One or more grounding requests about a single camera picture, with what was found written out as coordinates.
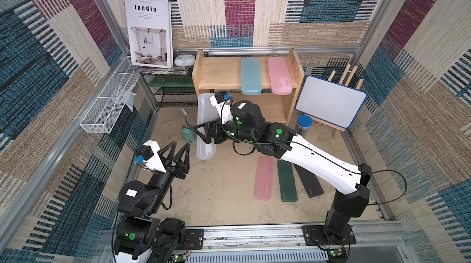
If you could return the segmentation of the dark green pencil case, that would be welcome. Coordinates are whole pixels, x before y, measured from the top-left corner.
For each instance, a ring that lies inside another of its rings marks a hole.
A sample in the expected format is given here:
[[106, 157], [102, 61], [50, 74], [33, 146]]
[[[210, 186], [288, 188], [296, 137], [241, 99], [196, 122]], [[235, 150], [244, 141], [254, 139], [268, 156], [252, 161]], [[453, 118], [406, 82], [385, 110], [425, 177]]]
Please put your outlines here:
[[293, 174], [293, 165], [290, 162], [278, 160], [277, 169], [282, 202], [296, 202], [298, 195]]

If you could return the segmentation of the black pencil case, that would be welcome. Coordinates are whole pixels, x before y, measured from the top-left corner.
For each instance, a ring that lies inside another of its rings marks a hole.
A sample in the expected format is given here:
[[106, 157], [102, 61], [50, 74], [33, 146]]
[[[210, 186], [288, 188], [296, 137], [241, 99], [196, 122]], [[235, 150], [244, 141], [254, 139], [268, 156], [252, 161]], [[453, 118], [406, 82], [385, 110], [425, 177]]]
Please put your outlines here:
[[315, 174], [298, 165], [294, 165], [294, 167], [309, 198], [316, 198], [325, 193]]

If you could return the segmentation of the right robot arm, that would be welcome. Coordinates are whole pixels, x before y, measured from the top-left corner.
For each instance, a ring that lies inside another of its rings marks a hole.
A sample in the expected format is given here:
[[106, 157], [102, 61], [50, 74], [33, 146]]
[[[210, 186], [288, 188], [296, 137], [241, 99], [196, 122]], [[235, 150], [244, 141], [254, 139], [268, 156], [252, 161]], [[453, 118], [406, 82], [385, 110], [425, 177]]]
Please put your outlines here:
[[345, 163], [286, 125], [265, 121], [260, 107], [250, 101], [232, 104], [226, 99], [214, 107], [219, 118], [201, 123], [193, 131], [206, 144], [220, 144], [226, 140], [250, 144], [263, 155], [298, 165], [330, 183], [336, 193], [319, 231], [320, 238], [326, 244], [347, 241], [350, 220], [360, 217], [369, 203], [370, 166]]

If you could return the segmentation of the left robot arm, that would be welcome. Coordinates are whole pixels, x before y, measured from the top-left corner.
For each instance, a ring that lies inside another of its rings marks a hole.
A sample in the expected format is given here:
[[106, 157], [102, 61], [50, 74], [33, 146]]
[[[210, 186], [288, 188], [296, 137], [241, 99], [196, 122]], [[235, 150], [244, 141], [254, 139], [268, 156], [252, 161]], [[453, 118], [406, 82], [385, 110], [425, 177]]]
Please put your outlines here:
[[185, 179], [190, 171], [190, 144], [180, 150], [176, 142], [161, 148], [148, 140], [134, 154], [134, 163], [152, 173], [147, 183], [132, 180], [118, 194], [117, 221], [112, 238], [116, 263], [170, 263], [177, 247], [186, 241], [185, 222], [176, 218], [154, 218], [172, 198], [174, 179]]

